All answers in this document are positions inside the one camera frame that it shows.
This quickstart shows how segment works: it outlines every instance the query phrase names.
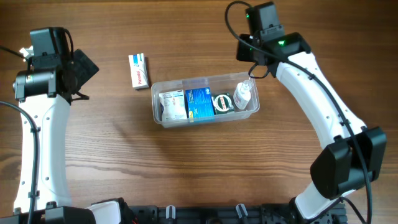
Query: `small white bottle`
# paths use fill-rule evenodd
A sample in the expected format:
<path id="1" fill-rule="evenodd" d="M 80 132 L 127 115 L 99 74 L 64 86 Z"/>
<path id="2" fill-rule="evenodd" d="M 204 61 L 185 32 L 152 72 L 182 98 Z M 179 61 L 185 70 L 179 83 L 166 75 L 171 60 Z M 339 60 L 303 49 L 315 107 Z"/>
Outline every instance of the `small white bottle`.
<path id="1" fill-rule="evenodd" d="M 251 98 L 250 90 L 252 87 L 253 83 L 249 80 L 238 83 L 234 93 L 234 102 L 239 109 L 244 110 L 248 105 Z"/>

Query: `clear plastic container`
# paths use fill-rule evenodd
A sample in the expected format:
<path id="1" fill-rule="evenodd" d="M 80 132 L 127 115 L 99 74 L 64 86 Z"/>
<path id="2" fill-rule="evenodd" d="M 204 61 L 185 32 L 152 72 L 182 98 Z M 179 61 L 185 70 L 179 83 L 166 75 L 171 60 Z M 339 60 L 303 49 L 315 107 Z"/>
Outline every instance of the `clear plastic container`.
<path id="1" fill-rule="evenodd" d="M 184 80 L 173 80 L 166 82 L 157 82 L 152 85 L 152 109 L 154 112 L 155 122 L 161 124 L 165 128 L 190 126 L 196 124 L 215 123 L 223 121 L 233 121 L 238 119 L 246 119 L 251 114 L 257 112 L 260 109 L 259 96 L 257 92 L 257 86 L 255 79 L 250 79 L 253 87 L 251 88 L 251 99 L 244 110 L 234 107 L 234 113 L 217 114 L 211 117 L 204 118 L 188 118 L 179 119 L 174 121 L 162 121 L 162 115 L 160 111 L 159 93 L 165 93 L 174 90 L 192 90 L 196 88 L 210 87 L 212 95 L 218 95 L 222 93 L 229 93 L 231 100 L 233 101 L 233 95 L 238 83 L 243 82 L 249 78 L 247 72 L 233 73 L 227 75 L 215 75 L 210 77 L 201 78 L 189 78 Z"/>

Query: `wooden table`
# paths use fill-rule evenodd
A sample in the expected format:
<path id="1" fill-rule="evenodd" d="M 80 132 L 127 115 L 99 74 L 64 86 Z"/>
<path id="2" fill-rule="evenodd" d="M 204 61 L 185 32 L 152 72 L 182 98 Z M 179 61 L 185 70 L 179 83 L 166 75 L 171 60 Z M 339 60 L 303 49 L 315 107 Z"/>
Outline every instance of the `wooden table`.
<path id="1" fill-rule="evenodd" d="M 263 1 L 250 1 L 260 4 Z M 247 71 L 224 24 L 229 1 L 0 4 L 0 44 L 30 46 L 29 31 L 62 26 L 100 71 L 70 108 L 67 179 L 73 205 L 124 197 L 129 205 L 207 206 L 284 203 L 310 183 L 321 149 L 312 125 L 275 78 L 257 81 L 261 108 L 249 119 L 164 129 L 152 117 L 150 89 L 135 91 L 127 56 L 144 52 L 152 83 Z M 341 98 L 387 149 L 373 187 L 374 223 L 398 214 L 398 20 L 394 1 L 277 1 L 286 33 L 299 32 Z M 244 7 L 231 10 L 248 32 Z M 0 100 L 25 64 L 0 52 Z M 265 68 L 257 68 L 262 74 Z M 12 214 L 21 171 L 21 119 L 0 110 L 0 217 Z M 365 190 L 351 198 L 366 215 Z M 350 223 L 358 219 L 350 212 Z"/>

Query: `black cable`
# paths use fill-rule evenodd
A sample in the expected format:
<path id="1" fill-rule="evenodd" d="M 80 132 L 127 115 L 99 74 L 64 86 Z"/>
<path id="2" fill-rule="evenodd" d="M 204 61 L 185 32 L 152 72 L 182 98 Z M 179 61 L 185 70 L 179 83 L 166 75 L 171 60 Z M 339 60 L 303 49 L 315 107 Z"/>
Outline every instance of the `black cable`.
<path id="1" fill-rule="evenodd" d="M 20 57 L 20 58 L 25 59 L 25 57 L 24 57 L 23 54 L 18 53 L 18 52 L 15 52 L 15 51 L 13 51 L 13 50 L 11 50 L 11 49 L 8 49 L 7 47 L 4 47 L 4 46 L 0 45 L 0 49 L 1 49 L 1 50 L 5 50 L 6 52 L 12 53 L 13 55 L 16 55 L 16 56 L 18 56 L 18 57 Z"/>
<path id="2" fill-rule="evenodd" d="M 78 98 L 72 99 L 72 101 L 76 101 L 76 100 L 89 100 L 90 97 L 87 95 L 84 95 L 82 93 L 80 93 L 79 91 L 76 93 L 76 95 L 80 96 Z"/>
<path id="3" fill-rule="evenodd" d="M 364 156 L 363 156 L 363 154 L 362 154 L 362 151 L 361 151 L 361 149 L 360 149 L 360 147 L 359 147 L 358 140 L 355 138 L 354 132 L 353 132 L 353 130 L 351 129 L 351 126 L 349 125 L 349 121 L 346 119 L 346 117 L 345 117 L 343 111 L 341 110 L 339 104 L 337 103 L 337 101 L 335 100 L 335 98 L 333 97 L 333 95 L 330 93 L 329 89 L 328 89 L 328 88 L 327 88 L 327 87 L 326 87 L 314 74 L 312 74 L 311 72 L 309 72 L 307 69 L 301 67 L 300 65 L 298 65 L 298 64 L 296 64 L 296 63 L 294 63 L 294 62 L 291 62 L 291 61 L 290 61 L 289 59 L 287 59 L 287 58 L 281 58 L 281 57 L 279 57 L 279 56 L 277 56 L 277 55 L 274 55 L 274 54 L 272 54 L 272 53 L 269 53 L 269 52 L 266 52 L 266 51 L 264 51 L 264 50 L 261 50 L 261 49 L 255 47 L 255 46 L 253 46 L 253 45 L 251 45 L 251 44 L 245 42 L 244 40 L 242 40 L 242 39 L 239 37 L 239 35 L 238 35 L 237 33 L 234 32 L 234 30 L 232 29 L 231 25 L 230 25 L 229 22 L 228 22 L 228 11 L 229 11 L 229 9 L 231 8 L 231 6 L 233 6 L 234 4 L 244 4 L 245 6 L 252 7 L 250 4 L 248 4 L 248 3 L 246 3 L 246 2 L 243 2 L 243 1 L 234 1 L 234 2 L 231 2 L 231 3 L 227 6 L 227 8 L 226 8 L 226 10 L 225 10 L 224 18 L 225 18 L 226 26 L 227 26 L 228 30 L 230 31 L 230 33 L 231 33 L 238 41 L 240 41 L 240 43 L 242 43 L 242 44 L 244 44 L 244 45 L 247 45 L 248 47 L 250 47 L 250 48 L 252 48 L 252 49 L 254 49 L 254 50 L 257 50 L 257 51 L 260 52 L 260 53 L 263 53 L 263 54 L 264 54 L 265 56 L 267 56 L 267 57 L 274 58 L 274 59 L 279 60 L 279 61 L 281 61 L 281 62 L 287 63 L 287 64 L 289 64 L 289 65 L 291 65 L 291 66 L 293 66 L 293 67 L 296 67 L 297 69 L 303 71 L 304 73 L 306 73 L 306 74 L 309 76 L 310 80 L 315 80 L 315 81 L 323 88 L 323 91 L 325 91 L 325 93 L 328 95 L 329 99 L 331 100 L 331 102 L 332 102 L 333 105 L 335 106 L 335 108 L 336 108 L 338 114 L 340 115 L 341 119 L 343 120 L 343 124 L 346 126 L 346 128 L 347 128 L 347 130 L 348 130 L 348 132 L 349 132 L 350 138 L 351 138 L 351 139 L 353 140 L 353 142 L 354 142 L 354 149 L 355 149 L 355 151 L 356 151 L 356 153 L 357 153 L 357 155 L 358 155 L 358 157 L 359 157 L 359 161 L 360 161 L 361 166 L 362 166 L 362 170 L 363 170 L 363 174 L 364 174 L 364 179 L 365 179 L 365 186 L 366 186 L 366 196 L 367 196 L 367 198 L 368 198 L 368 215 L 367 215 L 366 223 L 370 224 L 370 223 L 372 222 L 372 190 L 371 190 L 371 185 L 370 185 L 369 176 L 368 176 L 368 169 L 366 168 L 365 159 L 364 159 Z"/>
<path id="4" fill-rule="evenodd" d="M 358 218 L 361 220 L 361 223 L 366 224 L 365 219 L 362 217 L 361 213 L 358 211 L 358 209 L 355 207 L 355 205 L 352 201 L 350 201 L 346 197 L 340 197 L 339 200 L 340 200 L 340 202 L 346 201 L 351 206 L 351 208 L 354 210 L 354 212 L 358 216 Z"/>
<path id="5" fill-rule="evenodd" d="M 72 36 L 69 33 L 69 30 L 67 29 L 63 29 L 65 31 L 65 33 L 67 33 L 68 37 L 69 37 L 69 42 L 70 42 L 70 57 L 73 60 L 73 41 L 72 41 Z"/>
<path id="6" fill-rule="evenodd" d="M 31 127 L 31 132 L 33 133 L 33 169 L 32 169 L 32 184 L 30 185 L 30 207 L 29 207 L 29 216 L 27 219 L 28 224 L 33 223 L 33 213 L 35 211 L 35 202 L 36 202 L 36 186 L 37 186 L 37 156 L 39 155 L 39 134 L 38 130 L 36 127 L 36 124 L 32 117 L 26 113 L 22 108 L 13 105 L 11 103 L 7 103 L 4 101 L 0 101 L 0 105 L 5 105 L 8 106 L 18 112 L 20 112 L 22 115 L 26 117 L 28 120 L 30 127 Z"/>
<path id="7" fill-rule="evenodd" d="M 257 67 L 257 65 L 259 65 L 258 62 L 255 62 L 254 65 L 249 69 L 248 74 L 251 77 L 251 72 L 253 72 L 253 70 Z"/>
<path id="8" fill-rule="evenodd" d="M 30 71 L 30 66 L 32 65 L 32 57 L 27 59 L 27 71 Z"/>

